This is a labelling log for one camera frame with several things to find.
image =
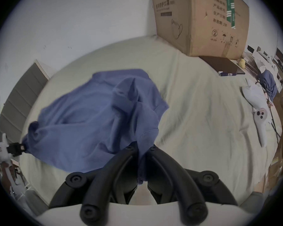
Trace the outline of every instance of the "white plastic device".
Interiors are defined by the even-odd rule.
[[[254,121],[257,127],[261,147],[266,147],[267,144],[266,129],[265,129],[266,119],[267,119],[267,110],[265,108],[260,108],[255,112]]]
[[[8,141],[6,138],[6,134],[2,134],[2,142],[0,142],[0,163],[6,162],[9,166],[12,165],[11,163],[11,154],[8,153]]]

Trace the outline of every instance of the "dark notebook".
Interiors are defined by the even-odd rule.
[[[245,74],[245,72],[235,65],[228,58],[200,56],[202,60],[207,62],[217,72]]]

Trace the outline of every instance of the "black cable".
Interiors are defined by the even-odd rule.
[[[268,92],[267,92],[267,90],[266,90],[264,84],[263,84],[263,85],[260,84],[260,85],[262,86],[262,88],[265,89],[266,94],[267,94],[268,101],[270,101],[270,98],[269,98],[269,96],[268,96]],[[269,108],[270,114],[271,114],[271,116],[272,116],[272,110],[271,110],[270,107],[268,107],[268,108]],[[277,132],[277,129],[276,129],[276,127],[275,127],[275,121],[274,121],[274,119],[273,119],[273,116],[272,116],[272,122],[273,122],[273,125],[272,125],[272,124],[271,124],[271,125],[272,125],[272,128],[273,128],[274,131],[275,131],[275,137],[277,138],[277,143],[279,144],[279,140],[278,140],[278,135],[279,135],[279,133]]]

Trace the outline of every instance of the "white controller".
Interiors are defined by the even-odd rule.
[[[256,109],[260,110],[260,108],[268,109],[268,105],[266,103],[266,98],[262,87],[257,85],[253,86],[243,86],[242,92],[245,99]]]
[[[265,108],[260,108],[255,112],[254,121],[257,127],[261,147],[266,147],[267,144],[266,129],[265,129],[266,119],[267,119],[267,110]]]

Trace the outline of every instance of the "bed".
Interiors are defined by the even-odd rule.
[[[87,82],[93,73],[132,68],[149,74],[170,107],[159,123],[155,144],[184,168],[216,172],[238,204],[245,201],[268,170],[277,148],[270,124],[266,125],[267,147],[260,146],[252,106],[241,93],[241,86],[246,86],[246,78],[251,76],[220,77],[200,58],[184,55],[158,36],[111,44],[57,72],[34,103],[22,137],[43,107]],[[281,134],[274,107],[272,113]],[[69,174],[25,153],[20,167],[47,204]]]

